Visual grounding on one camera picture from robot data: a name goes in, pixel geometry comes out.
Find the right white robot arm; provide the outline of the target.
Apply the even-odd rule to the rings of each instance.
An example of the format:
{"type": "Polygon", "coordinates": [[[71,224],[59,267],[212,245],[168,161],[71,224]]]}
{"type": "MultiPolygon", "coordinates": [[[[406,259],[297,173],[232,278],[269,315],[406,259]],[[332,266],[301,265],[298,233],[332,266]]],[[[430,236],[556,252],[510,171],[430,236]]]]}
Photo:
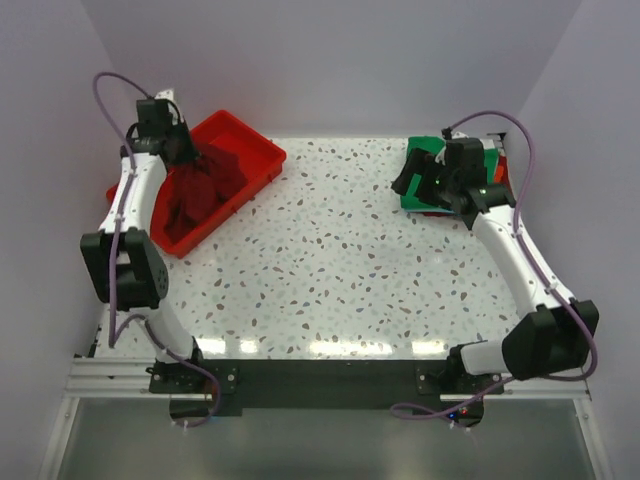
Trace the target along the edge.
{"type": "Polygon", "coordinates": [[[452,390],[469,392],[485,374],[551,378],[593,358],[597,307],[578,299],[543,259],[510,188],[489,182],[480,139],[410,146],[392,189],[459,217],[490,253],[516,305],[519,321],[503,339],[451,349],[445,379],[452,390]]]}

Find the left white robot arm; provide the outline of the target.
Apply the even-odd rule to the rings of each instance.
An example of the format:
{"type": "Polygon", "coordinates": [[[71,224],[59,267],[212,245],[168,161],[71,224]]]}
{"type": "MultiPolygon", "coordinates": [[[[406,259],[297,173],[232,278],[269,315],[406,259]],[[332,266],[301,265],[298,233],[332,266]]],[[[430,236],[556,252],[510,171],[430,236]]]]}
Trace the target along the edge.
{"type": "Polygon", "coordinates": [[[120,179],[108,214],[95,232],[82,236],[80,249],[95,292],[109,308],[109,347],[130,324],[139,324],[161,369],[175,364],[173,382],[196,392],[206,383],[207,368],[167,299],[168,268],[150,235],[170,167],[194,159],[196,150],[171,99],[140,99],[136,111],[136,122],[123,134],[120,179]]]}

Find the dark red polo shirt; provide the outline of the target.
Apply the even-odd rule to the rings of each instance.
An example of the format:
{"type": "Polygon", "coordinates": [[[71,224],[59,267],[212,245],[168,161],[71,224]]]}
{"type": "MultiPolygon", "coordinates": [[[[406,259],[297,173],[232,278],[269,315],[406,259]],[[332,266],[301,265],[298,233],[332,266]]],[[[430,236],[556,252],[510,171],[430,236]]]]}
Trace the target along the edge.
{"type": "Polygon", "coordinates": [[[248,183],[238,157],[215,145],[205,145],[196,160],[174,167],[169,180],[164,232],[172,242],[187,236],[248,183]]]}

